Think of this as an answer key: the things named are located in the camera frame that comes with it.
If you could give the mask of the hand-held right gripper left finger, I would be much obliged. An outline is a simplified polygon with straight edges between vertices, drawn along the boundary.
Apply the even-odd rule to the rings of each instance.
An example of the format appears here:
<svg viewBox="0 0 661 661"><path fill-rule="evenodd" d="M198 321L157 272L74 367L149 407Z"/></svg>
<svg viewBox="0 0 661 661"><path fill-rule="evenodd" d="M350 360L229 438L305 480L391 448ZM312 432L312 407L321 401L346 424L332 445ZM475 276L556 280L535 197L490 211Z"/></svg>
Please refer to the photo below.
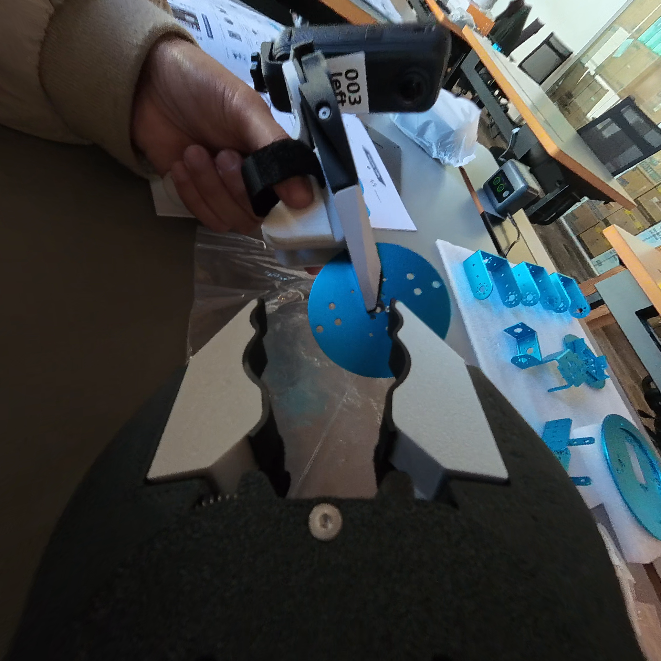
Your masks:
<svg viewBox="0 0 661 661"><path fill-rule="evenodd" d="M261 377L268 326L261 299L241 309L186 366L147 480L202 477L235 489L244 473L270 472L270 404Z"/></svg>

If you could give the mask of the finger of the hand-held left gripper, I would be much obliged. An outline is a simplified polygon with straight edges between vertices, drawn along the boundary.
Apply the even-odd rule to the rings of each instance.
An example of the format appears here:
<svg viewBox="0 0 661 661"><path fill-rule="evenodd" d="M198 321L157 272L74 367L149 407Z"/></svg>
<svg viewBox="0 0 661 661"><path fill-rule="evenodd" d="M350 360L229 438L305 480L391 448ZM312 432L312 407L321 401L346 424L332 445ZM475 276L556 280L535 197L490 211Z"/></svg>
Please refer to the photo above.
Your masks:
<svg viewBox="0 0 661 661"><path fill-rule="evenodd" d="M342 231L365 308L371 313L379 302L382 266L363 193L356 183L330 197L331 219Z"/></svg>

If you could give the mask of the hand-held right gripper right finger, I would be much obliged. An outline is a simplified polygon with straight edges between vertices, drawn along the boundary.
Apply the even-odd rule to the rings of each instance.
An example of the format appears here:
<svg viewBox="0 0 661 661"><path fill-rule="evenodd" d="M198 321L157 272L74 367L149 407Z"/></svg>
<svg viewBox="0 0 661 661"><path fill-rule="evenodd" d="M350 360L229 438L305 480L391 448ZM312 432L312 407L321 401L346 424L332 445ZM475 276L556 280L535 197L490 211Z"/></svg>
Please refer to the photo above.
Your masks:
<svg viewBox="0 0 661 661"><path fill-rule="evenodd" d="M409 476L435 500L454 479L507 484L508 470L464 359L403 302L392 299L389 367L379 431L379 483Z"/></svg>

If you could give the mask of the person's left forearm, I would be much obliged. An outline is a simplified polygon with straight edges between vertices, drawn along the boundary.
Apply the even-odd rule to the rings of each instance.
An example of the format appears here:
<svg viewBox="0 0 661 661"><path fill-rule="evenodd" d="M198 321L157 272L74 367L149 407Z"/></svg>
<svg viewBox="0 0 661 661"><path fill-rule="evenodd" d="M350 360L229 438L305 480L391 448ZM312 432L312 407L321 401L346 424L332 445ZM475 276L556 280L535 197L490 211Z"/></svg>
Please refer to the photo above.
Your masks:
<svg viewBox="0 0 661 661"><path fill-rule="evenodd" d="M134 93L162 38L194 44L166 1L2 1L1 125L136 169Z"/></svg>

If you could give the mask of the person's left hand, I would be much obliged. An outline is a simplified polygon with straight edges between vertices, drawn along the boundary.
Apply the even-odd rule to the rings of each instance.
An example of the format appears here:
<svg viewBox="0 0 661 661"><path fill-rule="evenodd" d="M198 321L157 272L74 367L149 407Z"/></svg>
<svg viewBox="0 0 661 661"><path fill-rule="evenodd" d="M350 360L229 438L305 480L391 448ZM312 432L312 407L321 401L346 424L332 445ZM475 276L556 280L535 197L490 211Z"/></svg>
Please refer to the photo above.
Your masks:
<svg viewBox="0 0 661 661"><path fill-rule="evenodd" d="M255 235L244 158L288 138L262 97L197 45L158 41L136 87L132 139L186 209L216 233Z"/></svg>

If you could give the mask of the white printed instruction sheet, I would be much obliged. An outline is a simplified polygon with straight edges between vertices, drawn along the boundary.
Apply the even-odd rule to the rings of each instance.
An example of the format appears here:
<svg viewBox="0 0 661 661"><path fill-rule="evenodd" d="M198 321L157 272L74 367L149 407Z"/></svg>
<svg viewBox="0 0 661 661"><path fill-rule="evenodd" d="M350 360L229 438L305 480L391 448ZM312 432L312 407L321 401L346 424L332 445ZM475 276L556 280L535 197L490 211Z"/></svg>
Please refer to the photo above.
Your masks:
<svg viewBox="0 0 661 661"><path fill-rule="evenodd" d="M239 1L170 1L173 16L211 55L252 86L251 54L274 40L284 25ZM356 115L343 123L373 229L416 231L376 145Z"/></svg>

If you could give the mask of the white plastic bag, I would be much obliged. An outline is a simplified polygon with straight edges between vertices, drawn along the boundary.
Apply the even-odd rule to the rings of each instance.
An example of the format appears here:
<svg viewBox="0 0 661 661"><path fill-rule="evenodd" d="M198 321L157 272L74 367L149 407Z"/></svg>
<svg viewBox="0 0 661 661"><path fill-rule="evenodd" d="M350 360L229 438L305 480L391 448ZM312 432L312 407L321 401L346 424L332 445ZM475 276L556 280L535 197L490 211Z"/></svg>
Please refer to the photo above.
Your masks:
<svg viewBox="0 0 661 661"><path fill-rule="evenodd" d="M456 168L475 159L480 117L473 101L445 89L428 111L391 115L395 126L431 158Z"/></svg>

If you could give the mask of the white foam sheet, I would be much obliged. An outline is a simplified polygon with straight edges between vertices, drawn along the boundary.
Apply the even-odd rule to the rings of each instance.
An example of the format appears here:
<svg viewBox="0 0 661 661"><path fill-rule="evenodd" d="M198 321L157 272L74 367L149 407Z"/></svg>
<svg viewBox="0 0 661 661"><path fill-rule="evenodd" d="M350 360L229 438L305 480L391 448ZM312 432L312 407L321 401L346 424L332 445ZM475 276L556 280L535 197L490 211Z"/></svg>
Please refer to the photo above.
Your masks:
<svg viewBox="0 0 661 661"><path fill-rule="evenodd" d="M475 299L463 262L473 251L437 240L436 247L472 347L471 361L507 397L534 431L542 434L546 422L570 418L573 422L570 438L593 437L595 442L569 448L570 463L566 471L571 476L589 476L591 484L578 490L588 508L603 505L624 558L630 563L660 564L660 539L650 533L634 516L613 480L601 439L601 427L608 415L626 418L642 435L631 407L618 390L616 379L607 379L603 389L586 384L549 392L563 383L557 363L520 369L511 363L516 354L516 340L505 328L526 323L538 335L541 355L564 349L566 335L584 338L587 347L600 355L591 343L578 319L567 313L544 310L541 305L514 308L503 306L498 292L486 300Z"/></svg>

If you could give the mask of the large clear plastic bag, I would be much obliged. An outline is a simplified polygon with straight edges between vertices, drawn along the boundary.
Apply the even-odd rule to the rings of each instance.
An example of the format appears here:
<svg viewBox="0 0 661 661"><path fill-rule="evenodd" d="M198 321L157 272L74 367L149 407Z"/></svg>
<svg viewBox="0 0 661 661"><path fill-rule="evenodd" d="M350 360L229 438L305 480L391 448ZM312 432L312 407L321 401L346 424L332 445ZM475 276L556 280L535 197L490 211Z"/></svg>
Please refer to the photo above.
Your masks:
<svg viewBox="0 0 661 661"><path fill-rule="evenodd" d="M313 282L306 271L281 266L258 238L198 226L189 352L198 353L249 301L262 298L268 315L262 381L285 443L288 496L371 499L392 378L358 376L327 359L309 327Z"/></svg>

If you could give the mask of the brown wooden stick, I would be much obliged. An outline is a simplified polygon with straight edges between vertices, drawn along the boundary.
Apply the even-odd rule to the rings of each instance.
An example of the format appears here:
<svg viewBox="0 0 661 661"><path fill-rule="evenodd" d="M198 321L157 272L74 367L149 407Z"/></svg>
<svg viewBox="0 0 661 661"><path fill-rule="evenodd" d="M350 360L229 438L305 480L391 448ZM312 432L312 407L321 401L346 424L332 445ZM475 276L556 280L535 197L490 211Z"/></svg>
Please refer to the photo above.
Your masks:
<svg viewBox="0 0 661 661"><path fill-rule="evenodd" d="M480 214L482 219L488 220L489 218L486 215L486 210L484 209L484 206L483 206L483 204L482 204L482 202L481 202L481 200L480 200L480 198L477 194L477 191L476 191L475 187L473 186L473 184L472 184L465 168L464 167L459 167L458 170L459 170L459 173L461 174L461 177L464 181L464 184L465 184L465 186L466 186L466 188L467 188L467 190L468 190L468 192L471 196L471 199L475 204L475 207L476 207L478 213Z"/></svg>

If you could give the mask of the person's beige jacket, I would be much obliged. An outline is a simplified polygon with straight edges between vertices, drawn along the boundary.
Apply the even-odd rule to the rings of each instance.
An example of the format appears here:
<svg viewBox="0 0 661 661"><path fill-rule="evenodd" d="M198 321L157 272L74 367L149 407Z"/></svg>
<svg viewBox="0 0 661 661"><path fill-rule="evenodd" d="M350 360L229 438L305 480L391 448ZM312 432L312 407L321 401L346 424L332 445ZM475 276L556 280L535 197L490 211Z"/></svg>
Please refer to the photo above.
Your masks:
<svg viewBox="0 0 661 661"><path fill-rule="evenodd" d="M197 223L94 146L1 128L1 656L54 526L188 354Z"/></svg>

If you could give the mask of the cluster of blue brackets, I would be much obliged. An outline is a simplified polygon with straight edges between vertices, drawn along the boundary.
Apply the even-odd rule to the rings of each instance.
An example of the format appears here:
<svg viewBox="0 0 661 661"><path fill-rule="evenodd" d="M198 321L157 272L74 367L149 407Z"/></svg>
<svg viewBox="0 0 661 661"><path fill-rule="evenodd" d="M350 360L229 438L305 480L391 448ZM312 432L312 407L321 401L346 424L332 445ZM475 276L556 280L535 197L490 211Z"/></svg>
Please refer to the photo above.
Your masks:
<svg viewBox="0 0 661 661"><path fill-rule="evenodd" d="M567 313L578 320L580 314L588 310L577 296L579 290L575 281L556 272L549 273L542 266L528 262L512 265L495 254L476 251L463 262L463 268L477 300L486 300L492 293L498 292L501 303L507 308L541 305L546 311ZM542 357L541 344L532 327L518 322L504 331L516 340L516 354L511 359L514 366L528 369L551 361L557 363L563 383L550 388L549 392L582 384L602 389L610 378L606 357L599 350L600 355L597 355L589 349L584 338L566 335L564 349ZM593 437L568 437L572 424L570 418L550 420L545 423L540 435L566 469L571 455L569 448L595 442Z"/></svg>

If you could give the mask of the black computer monitor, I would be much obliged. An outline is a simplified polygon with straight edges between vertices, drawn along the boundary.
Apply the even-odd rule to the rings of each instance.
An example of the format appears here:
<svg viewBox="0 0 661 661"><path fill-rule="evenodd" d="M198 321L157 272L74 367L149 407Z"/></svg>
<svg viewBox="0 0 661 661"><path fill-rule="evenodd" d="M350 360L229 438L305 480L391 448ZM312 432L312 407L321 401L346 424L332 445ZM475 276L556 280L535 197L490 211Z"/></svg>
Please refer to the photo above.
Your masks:
<svg viewBox="0 0 661 661"><path fill-rule="evenodd" d="M569 60L572 54L573 51L551 32L520 62L518 68L538 85L542 85L562 64Z"/></svg>

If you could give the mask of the black device green display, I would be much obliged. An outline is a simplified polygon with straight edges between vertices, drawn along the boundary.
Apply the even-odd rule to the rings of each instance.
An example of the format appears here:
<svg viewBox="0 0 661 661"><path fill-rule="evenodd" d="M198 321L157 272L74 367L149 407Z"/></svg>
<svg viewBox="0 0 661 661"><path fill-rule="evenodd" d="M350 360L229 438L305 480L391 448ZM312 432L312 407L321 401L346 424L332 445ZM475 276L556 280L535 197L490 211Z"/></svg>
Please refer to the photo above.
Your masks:
<svg viewBox="0 0 661 661"><path fill-rule="evenodd" d="M486 211L505 218L541 198L542 193L529 167L509 159L484 183L481 201Z"/></svg>

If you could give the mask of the stack of cardboard boxes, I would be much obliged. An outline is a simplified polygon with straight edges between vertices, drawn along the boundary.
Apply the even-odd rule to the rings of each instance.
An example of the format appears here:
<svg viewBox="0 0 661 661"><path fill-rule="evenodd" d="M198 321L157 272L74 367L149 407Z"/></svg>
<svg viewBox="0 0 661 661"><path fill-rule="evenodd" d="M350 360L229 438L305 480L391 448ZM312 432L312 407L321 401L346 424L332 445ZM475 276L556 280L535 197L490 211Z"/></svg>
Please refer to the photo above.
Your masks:
<svg viewBox="0 0 661 661"><path fill-rule="evenodd" d="M584 200L563 216L598 275L619 264L615 249L604 236L606 227L620 227L655 249L660 248L660 152L617 180L634 200L634 209L625 209L615 202Z"/></svg>

